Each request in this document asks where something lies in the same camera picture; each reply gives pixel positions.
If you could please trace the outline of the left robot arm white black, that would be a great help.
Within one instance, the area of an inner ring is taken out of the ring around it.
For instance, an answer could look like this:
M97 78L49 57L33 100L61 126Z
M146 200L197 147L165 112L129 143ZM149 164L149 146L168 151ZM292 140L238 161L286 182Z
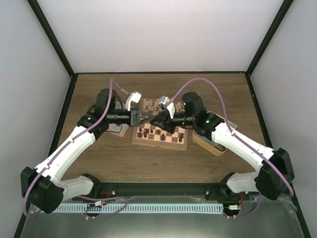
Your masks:
M91 105L68 138L43 162L35 168L26 167L20 174L24 203L31 203L49 214L63 201L84 196L96 200L101 194L101 182L90 174L78 178L62 180L63 175L75 160L100 136L111 124L126 124L136 127L148 121L141 120L141 110L132 109L132 103L138 103L141 93L134 91L128 95L125 104L116 107L120 98L113 89L102 89L96 103Z

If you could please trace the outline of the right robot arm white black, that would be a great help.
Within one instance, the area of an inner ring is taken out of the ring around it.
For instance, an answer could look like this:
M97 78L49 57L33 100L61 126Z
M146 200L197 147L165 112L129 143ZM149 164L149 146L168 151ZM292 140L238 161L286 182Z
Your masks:
M190 126L200 137L231 150L254 168L252 173L233 173L225 179L220 187L224 199L230 200L240 192L259 192L270 200L294 194L290 183L295 175L286 150L274 150L244 136L227 120L208 112L195 92L184 94L182 101L184 111L177 112L168 97L160 97L158 106L163 111L150 123L169 133L178 126Z

